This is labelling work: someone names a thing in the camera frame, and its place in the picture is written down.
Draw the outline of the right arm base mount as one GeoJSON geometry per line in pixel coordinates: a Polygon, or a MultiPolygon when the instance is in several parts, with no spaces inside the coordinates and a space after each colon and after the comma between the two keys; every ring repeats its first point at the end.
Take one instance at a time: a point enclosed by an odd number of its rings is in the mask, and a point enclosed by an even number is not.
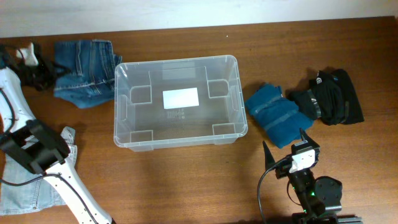
{"type": "Polygon", "coordinates": [[[357,216],[327,215],[325,217],[316,217],[305,219],[304,213],[294,213],[292,215],[292,223],[294,224],[363,224],[363,219],[357,216]]]}

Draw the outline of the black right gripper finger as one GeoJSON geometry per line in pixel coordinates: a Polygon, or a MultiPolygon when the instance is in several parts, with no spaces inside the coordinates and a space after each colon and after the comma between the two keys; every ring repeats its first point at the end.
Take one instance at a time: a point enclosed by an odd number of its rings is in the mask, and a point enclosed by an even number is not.
{"type": "Polygon", "coordinates": [[[275,160],[265,141],[262,142],[262,146],[264,148],[265,170],[269,170],[275,164],[275,160]]]}
{"type": "Polygon", "coordinates": [[[319,148],[319,145],[311,137],[309,137],[302,128],[300,128],[300,136],[302,141],[307,141],[307,143],[313,148],[319,148]]]}

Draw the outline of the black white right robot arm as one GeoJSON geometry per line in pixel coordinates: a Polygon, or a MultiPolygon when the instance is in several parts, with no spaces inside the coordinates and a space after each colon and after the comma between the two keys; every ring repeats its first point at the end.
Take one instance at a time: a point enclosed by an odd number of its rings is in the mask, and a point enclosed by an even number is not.
{"type": "Polygon", "coordinates": [[[265,176],[274,171],[277,179],[288,178],[288,184],[302,207],[302,213],[295,213],[297,223],[337,222],[336,214],[342,210],[343,185],[329,176],[314,178],[320,146],[304,130],[300,130],[301,142],[291,145],[291,154],[275,161],[267,144],[262,143],[265,157],[265,172],[257,185],[257,200],[261,204],[260,189],[265,176]]]}

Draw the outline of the light blue jeans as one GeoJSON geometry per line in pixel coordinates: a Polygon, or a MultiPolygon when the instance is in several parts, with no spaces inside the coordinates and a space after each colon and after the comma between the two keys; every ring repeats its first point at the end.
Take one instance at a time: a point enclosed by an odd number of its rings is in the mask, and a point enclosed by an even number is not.
{"type": "MultiPolygon", "coordinates": [[[[6,156],[6,164],[2,178],[15,184],[34,179],[31,174],[10,156],[6,156]]],[[[20,215],[39,212],[43,209],[65,205],[59,193],[46,181],[37,180],[20,187],[1,184],[1,215],[20,215]]]]}

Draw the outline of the clear plastic storage bin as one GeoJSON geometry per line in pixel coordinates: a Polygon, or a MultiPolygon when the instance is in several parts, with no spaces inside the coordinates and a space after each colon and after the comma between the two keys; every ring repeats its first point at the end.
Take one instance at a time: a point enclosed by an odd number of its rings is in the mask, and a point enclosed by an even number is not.
{"type": "Polygon", "coordinates": [[[232,55],[121,63],[115,69],[114,143],[135,152],[231,144],[248,131],[232,55]],[[164,109],[162,92],[197,88],[199,106],[164,109]]]}

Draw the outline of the dark blue jeans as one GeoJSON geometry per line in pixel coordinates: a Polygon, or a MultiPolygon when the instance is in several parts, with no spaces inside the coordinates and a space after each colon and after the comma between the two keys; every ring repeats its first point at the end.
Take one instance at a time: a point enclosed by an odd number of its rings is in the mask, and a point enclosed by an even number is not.
{"type": "Polygon", "coordinates": [[[56,42],[55,62],[70,73],[58,78],[53,95],[79,109],[92,108],[114,99],[114,71],[122,56],[109,40],[56,42]]]}

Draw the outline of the teal towel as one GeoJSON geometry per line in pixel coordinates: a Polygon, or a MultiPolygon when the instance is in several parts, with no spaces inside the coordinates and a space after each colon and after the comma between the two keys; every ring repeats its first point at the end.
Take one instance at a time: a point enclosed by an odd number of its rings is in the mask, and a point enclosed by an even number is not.
{"type": "Polygon", "coordinates": [[[278,148],[300,139],[300,130],[307,130],[314,124],[295,102],[282,96],[282,88],[265,84],[245,101],[248,113],[263,128],[271,142],[278,148]]]}

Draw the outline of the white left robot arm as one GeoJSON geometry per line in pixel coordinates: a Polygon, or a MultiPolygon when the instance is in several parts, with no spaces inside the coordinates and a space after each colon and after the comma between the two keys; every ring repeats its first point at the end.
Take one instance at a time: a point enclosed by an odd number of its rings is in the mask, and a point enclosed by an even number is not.
{"type": "Polygon", "coordinates": [[[44,58],[40,45],[35,43],[16,50],[20,62],[14,60],[8,48],[1,45],[1,150],[34,178],[1,183],[22,187],[43,180],[58,192],[79,223],[114,223],[78,176],[65,139],[33,115],[23,95],[24,85],[45,90],[53,84],[58,64],[44,58]]]}

